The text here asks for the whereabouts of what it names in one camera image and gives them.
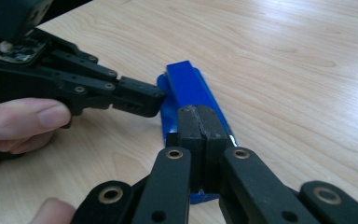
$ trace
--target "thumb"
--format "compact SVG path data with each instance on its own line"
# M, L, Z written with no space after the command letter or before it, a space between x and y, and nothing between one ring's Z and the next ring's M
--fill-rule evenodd
M66 106L50 99L26 98L0 104L0 140L20 139L60 128L71 118Z
M75 211L72 205L49 198L39 208L31 224L69 224Z

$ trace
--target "blue object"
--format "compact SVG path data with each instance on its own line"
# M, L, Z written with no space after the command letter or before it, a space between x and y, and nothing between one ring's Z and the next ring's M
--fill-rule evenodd
M226 118L214 99L200 70L193 67L189 61L167 65L167 72L158 77L158 86L167 93L167 97L160 109L162 133L164 142L166 133L177 133L177 110L185 105L207 105L212 108L227 134L234 141ZM203 203L218 198L217 194L190 195L190 203Z

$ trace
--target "human hand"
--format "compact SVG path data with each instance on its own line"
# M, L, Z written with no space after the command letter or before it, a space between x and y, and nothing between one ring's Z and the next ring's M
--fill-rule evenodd
M38 149L70 118L66 106L55 100L26 98L2 103L0 151L18 154Z
M69 224L75 211L69 203L50 198L40 206L31 224Z

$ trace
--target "table surface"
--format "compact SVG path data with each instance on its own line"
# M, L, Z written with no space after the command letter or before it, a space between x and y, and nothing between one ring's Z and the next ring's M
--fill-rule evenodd
M358 200L358 1L298 2L94 0L40 27L149 83L190 60L240 145L285 185L322 180ZM86 109L0 163L0 223L29 222L47 197L79 206L100 183L134 184L161 149L159 116ZM191 206L189 223L224 223L217 201Z

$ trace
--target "wood grain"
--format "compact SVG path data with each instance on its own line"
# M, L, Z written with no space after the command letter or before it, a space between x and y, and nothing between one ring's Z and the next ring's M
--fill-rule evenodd
M94 0L41 25L155 83L190 60L240 145L287 186L322 180L358 200L358 1ZM29 222L47 197L79 206L107 180L134 184L163 148L159 117L86 110L47 147L0 163L0 223ZM217 202L190 223L224 223Z

